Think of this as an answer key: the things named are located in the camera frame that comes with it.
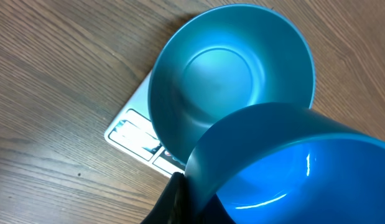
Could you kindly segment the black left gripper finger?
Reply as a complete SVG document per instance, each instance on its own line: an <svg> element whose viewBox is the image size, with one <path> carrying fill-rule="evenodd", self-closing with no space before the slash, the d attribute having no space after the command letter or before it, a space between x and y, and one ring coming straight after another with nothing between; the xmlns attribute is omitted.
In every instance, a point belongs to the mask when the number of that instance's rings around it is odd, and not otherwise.
<svg viewBox="0 0 385 224"><path fill-rule="evenodd" d="M191 223L186 178L174 172L148 216L142 224Z"/></svg>

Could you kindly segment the blue plastic measuring scoop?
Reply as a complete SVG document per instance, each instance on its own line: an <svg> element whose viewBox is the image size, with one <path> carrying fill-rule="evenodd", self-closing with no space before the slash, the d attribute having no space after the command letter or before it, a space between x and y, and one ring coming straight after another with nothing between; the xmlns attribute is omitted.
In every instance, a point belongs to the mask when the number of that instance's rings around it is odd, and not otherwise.
<svg viewBox="0 0 385 224"><path fill-rule="evenodd" d="M218 197L236 223L385 223L385 142L290 104L216 122L185 176L194 216Z"/></svg>

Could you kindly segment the teal metal bowl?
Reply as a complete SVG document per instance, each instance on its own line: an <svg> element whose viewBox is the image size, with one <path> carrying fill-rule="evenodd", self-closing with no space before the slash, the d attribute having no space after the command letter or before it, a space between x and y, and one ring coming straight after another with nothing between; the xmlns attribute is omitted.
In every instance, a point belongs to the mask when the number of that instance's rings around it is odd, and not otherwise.
<svg viewBox="0 0 385 224"><path fill-rule="evenodd" d="M229 114L261 103L305 108L315 98L315 64L298 28L278 12L229 4L183 25L149 80L149 116L160 143L186 163L201 136Z"/></svg>

